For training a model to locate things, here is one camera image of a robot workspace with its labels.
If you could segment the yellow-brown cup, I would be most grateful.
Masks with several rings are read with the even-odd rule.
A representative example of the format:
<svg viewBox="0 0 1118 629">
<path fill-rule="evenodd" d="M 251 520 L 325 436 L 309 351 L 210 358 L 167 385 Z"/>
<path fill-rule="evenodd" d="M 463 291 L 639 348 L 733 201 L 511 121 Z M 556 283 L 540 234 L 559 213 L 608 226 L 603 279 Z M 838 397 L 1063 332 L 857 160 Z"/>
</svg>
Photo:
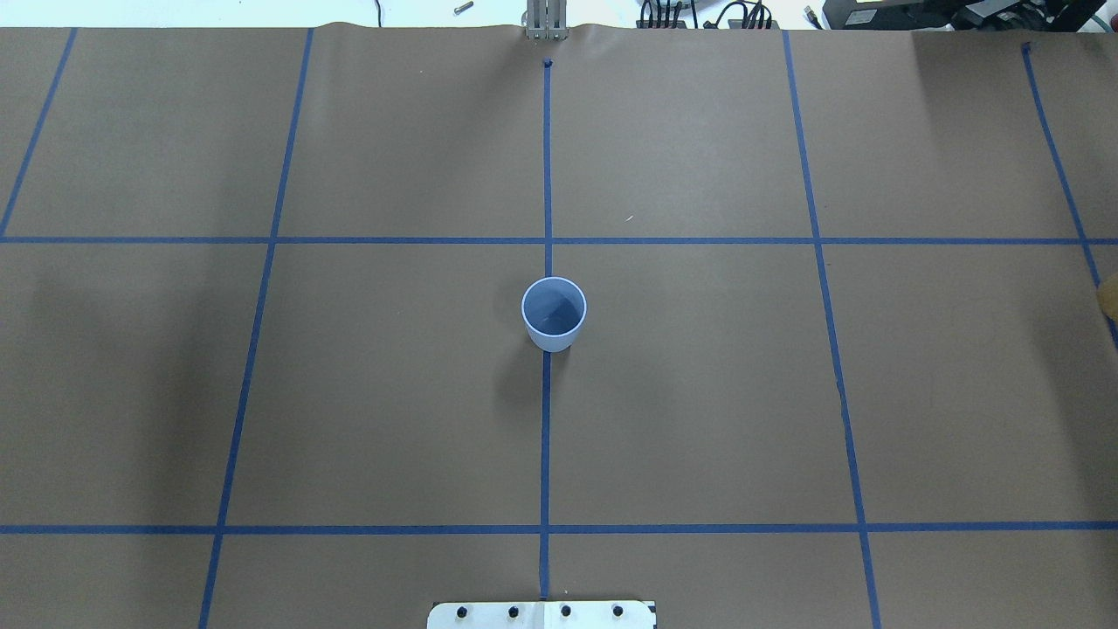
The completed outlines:
<svg viewBox="0 0 1118 629">
<path fill-rule="evenodd" d="M 1107 276 L 1098 284 L 1095 299 L 1108 320 L 1118 322 L 1118 273 Z"/>
</svg>

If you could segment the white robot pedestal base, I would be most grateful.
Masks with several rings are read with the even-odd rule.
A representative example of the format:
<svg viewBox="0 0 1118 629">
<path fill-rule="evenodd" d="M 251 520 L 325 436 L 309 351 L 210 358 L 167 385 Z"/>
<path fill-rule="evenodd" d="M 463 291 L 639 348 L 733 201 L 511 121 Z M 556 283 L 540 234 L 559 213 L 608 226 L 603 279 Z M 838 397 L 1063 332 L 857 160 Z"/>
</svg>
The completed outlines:
<svg viewBox="0 0 1118 629">
<path fill-rule="evenodd" d="M 639 600 L 444 602 L 427 628 L 659 628 L 653 602 Z"/>
</svg>

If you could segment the black laptop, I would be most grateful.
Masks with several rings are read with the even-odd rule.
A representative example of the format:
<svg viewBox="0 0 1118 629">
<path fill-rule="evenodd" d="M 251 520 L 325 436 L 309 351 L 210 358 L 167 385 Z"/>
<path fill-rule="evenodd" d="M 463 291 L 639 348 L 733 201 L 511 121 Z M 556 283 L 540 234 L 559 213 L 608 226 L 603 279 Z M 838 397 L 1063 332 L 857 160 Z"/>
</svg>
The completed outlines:
<svg viewBox="0 0 1118 629">
<path fill-rule="evenodd" d="M 832 31 L 1077 32 L 1105 1 L 824 1 Z"/>
</svg>

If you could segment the blue cup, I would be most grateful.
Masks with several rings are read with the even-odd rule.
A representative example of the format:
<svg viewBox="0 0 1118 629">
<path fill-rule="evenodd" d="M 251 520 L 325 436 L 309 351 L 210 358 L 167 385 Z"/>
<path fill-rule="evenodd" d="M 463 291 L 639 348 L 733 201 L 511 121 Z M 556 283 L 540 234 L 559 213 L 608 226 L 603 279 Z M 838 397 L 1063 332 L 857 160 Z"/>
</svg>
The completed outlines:
<svg viewBox="0 0 1118 629">
<path fill-rule="evenodd" d="M 544 276 L 521 298 L 521 318 L 528 339 L 543 353 L 562 353 L 582 330 L 588 302 L 582 288 L 563 276 Z"/>
</svg>

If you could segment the aluminium frame post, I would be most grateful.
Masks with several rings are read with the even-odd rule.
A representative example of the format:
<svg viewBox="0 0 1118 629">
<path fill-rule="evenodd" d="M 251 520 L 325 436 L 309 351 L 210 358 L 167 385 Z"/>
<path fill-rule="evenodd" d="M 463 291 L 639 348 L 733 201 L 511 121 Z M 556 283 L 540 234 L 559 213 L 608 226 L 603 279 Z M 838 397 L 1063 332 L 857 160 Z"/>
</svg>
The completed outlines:
<svg viewBox="0 0 1118 629">
<path fill-rule="evenodd" d="M 569 36 L 566 0 L 528 0 L 523 13 L 527 39 L 563 41 Z"/>
</svg>

